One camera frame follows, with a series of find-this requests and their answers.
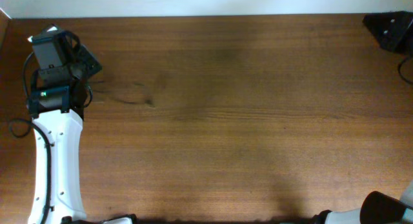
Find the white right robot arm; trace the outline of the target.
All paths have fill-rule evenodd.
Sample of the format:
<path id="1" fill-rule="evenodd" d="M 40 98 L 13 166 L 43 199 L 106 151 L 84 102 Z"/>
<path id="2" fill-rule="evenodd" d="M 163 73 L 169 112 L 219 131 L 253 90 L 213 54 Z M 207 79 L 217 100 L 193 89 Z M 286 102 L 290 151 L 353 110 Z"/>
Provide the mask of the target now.
<path id="1" fill-rule="evenodd" d="M 412 80 L 403 75 L 402 67 L 412 60 L 412 12 L 367 14 L 362 23 L 374 36 L 380 48 L 388 52 L 406 55 L 406 58 L 398 64 L 397 72 L 404 82 L 411 85 Z M 373 191 L 368 194 L 360 208 L 346 212 L 324 210 L 313 216 L 309 223 L 412 223 L 412 185 L 406 188 L 399 199 Z"/>

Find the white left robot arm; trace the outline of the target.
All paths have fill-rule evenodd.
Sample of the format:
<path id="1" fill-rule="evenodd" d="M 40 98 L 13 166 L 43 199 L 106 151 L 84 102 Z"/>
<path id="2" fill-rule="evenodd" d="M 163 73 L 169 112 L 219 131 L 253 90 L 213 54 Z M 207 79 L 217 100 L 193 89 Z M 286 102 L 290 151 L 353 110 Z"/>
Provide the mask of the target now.
<path id="1" fill-rule="evenodd" d="M 29 223 L 86 219 L 79 185 L 79 142 L 84 110 L 93 99 L 89 79 L 102 70 L 69 30 L 50 25 L 29 37 L 38 68 L 26 84 L 35 136 L 35 193 Z"/>

